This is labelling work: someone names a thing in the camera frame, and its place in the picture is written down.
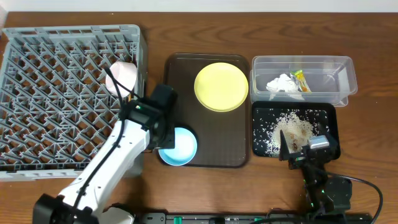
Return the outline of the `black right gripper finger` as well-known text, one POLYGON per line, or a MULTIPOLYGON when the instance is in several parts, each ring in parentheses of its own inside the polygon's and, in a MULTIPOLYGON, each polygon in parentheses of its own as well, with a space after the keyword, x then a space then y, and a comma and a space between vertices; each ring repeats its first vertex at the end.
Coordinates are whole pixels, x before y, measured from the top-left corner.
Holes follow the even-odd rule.
POLYGON ((280 130, 280 151, 279 151, 279 160, 286 161, 290 157, 289 148, 287 142, 285 140, 285 136, 283 130, 280 130))
POLYGON ((318 123, 317 128, 322 136, 326 137, 327 140, 330 139, 330 133, 327 131, 326 127, 324 127, 321 123, 318 123))

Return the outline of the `white bowl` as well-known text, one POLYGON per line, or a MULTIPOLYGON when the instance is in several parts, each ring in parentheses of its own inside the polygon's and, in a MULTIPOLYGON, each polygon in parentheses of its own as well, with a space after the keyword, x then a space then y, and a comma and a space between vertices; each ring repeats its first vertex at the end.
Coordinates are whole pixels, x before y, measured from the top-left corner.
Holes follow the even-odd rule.
POLYGON ((131 62, 115 62, 110 66, 110 71, 118 85, 121 96, 127 97, 133 90, 137 80, 137 67, 131 62))

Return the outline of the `light blue bowl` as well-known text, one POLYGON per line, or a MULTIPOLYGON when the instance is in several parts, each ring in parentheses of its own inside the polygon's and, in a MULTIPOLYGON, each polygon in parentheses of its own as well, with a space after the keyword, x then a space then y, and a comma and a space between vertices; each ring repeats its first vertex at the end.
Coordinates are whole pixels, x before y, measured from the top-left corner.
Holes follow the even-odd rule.
POLYGON ((160 149, 159 156, 168 165, 183 166, 195 157, 197 149, 197 139, 189 129, 175 128, 175 147, 160 149))

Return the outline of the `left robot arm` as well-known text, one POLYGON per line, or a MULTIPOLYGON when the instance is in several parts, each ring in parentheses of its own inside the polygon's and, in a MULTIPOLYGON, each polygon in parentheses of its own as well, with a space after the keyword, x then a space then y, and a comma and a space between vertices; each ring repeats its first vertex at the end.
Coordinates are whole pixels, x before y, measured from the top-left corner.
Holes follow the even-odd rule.
POLYGON ((175 147, 176 100, 171 86, 157 85, 150 97, 126 103, 109 138, 84 171, 58 196, 43 194, 38 199, 33 223, 134 223, 133 213, 105 204, 142 152, 175 147))

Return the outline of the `green snack wrapper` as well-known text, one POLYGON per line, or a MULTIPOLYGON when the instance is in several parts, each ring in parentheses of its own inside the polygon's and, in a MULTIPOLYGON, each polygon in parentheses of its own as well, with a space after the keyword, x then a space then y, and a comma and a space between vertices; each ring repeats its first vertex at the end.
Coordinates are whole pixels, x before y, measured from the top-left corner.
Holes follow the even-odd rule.
POLYGON ((290 74, 290 77, 294 80, 294 82, 298 85, 299 90, 301 92, 311 93, 310 87, 305 79, 305 75, 303 70, 297 70, 290 74))

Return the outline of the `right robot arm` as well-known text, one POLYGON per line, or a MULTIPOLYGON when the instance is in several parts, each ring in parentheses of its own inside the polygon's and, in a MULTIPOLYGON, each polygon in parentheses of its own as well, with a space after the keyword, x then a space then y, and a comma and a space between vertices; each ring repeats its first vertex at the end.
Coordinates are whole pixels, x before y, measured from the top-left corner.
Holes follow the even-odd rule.
POLYGON ((327 174, 324 165, 340 156, 338 141, 318 125, 321 135, 311 137, 299 152, 289 151, 284 132, 280 132, 279 160, 287 161, 289 169, 303 174, 308 212, 306 218, 315 220, 325 215, 344 215, 351 208, 352 182, 327 174))

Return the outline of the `white tissue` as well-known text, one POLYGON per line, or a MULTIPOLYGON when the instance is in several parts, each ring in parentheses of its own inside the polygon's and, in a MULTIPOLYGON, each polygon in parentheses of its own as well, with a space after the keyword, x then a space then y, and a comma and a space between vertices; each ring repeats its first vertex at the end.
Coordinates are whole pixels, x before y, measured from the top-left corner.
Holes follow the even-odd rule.
POLYGON ((299 92, 299 86, 296 84, 295 80, 285 73, 281 74, 278 78, 273 79, 271 82, 268 82, 266 89, 270 92, 299 92))

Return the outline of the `yellow plate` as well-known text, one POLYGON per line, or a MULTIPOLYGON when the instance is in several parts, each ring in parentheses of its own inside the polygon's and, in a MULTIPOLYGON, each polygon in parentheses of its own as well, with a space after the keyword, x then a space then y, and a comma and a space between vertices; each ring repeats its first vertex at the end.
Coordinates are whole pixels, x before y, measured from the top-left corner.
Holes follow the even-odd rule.
POLYGON ((248 80, 241 69, 216 62, 201 69, 194 81, 197 100, 207 109, 228 112, 241 106, 249 91, 248 80))

